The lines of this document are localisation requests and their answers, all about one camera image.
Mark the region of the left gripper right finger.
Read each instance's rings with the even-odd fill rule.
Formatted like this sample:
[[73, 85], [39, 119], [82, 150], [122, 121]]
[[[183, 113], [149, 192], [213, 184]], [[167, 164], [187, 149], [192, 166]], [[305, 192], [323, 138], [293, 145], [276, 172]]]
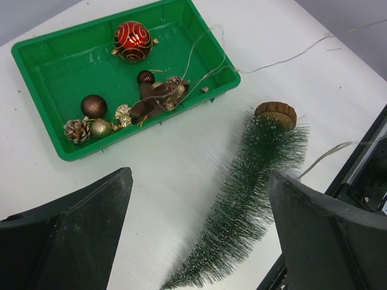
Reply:
[[289, 289], [386, 289], [386, 217], [279, 171], [268, 196]]

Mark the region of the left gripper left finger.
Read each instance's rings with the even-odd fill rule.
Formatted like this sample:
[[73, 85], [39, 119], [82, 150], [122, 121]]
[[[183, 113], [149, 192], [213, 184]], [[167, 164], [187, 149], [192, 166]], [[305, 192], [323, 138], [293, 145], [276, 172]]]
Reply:
[[106, 289], [133, 185], [122, 167], [1, 221], [2, 289]]

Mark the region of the small green christmas tree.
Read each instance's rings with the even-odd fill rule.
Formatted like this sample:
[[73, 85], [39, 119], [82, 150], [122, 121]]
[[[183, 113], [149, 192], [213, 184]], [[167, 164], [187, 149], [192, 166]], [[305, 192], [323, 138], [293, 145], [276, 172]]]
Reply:
[[198, 237], [162, 289], [219, 282], [248, 258], [273, 222], [269, 173], [297, 170], [304, 163], [309, 128], [297, 120], [295, 109], [279, 101], [261, 103], [247, 116], [236, 155]]

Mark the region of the brown ribbon bow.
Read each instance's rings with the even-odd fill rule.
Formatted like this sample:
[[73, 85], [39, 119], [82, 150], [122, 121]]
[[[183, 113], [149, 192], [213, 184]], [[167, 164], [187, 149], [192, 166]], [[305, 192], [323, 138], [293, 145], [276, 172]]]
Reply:
[[164, 83], [142, 82], [140, 101], [130, 110], [133, 124], [156, 117], [164, 111], [173, 111], [186, 96], [189, 82], [181, 77], [173, 77]]

